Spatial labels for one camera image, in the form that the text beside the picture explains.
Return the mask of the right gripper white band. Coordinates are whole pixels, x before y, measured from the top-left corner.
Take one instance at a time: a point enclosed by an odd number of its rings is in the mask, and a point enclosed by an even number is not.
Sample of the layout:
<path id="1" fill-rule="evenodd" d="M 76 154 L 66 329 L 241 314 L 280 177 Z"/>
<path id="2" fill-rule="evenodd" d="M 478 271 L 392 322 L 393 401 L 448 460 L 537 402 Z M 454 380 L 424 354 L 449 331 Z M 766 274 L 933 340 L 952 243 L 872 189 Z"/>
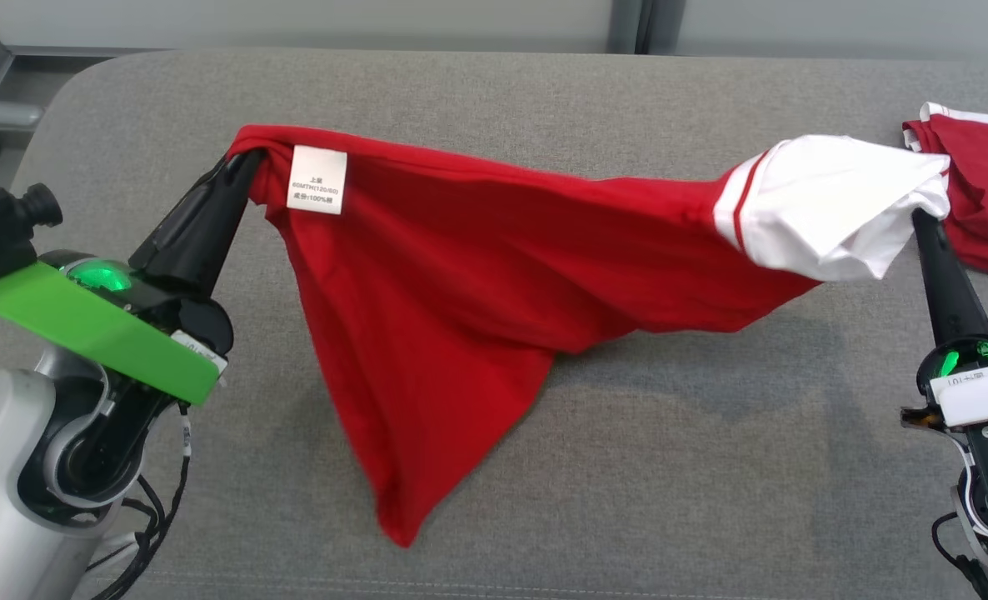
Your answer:
<path id="1" fill-rule="evenodd" d="M 988 423 L 988 315 L 958 258 L 944 223 L 924 209 L 912 213 L 931 315 L 932 350 L 917 369 L 924 407 L 904 407 L 902 425 L 955 430 Z"/>

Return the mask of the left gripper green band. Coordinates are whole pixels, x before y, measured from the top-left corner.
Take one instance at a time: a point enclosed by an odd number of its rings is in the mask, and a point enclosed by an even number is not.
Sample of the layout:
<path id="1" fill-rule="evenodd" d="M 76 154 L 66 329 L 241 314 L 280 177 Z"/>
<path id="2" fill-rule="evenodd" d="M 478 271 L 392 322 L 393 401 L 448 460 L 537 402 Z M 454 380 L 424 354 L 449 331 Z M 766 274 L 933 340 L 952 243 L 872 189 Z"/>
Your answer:
<path id="1" fill-rule="evenodd" d="M 259 155 L 222 157 L 132 254 L 160 288 L 209 297 L 232 247 Z M 180 327 L 164 332 L 132 312 L 140 281 L 123 263 L 68 250 L 0 277 L 0 318 L 190 405 L 202 405 L 227 358 Z"/>

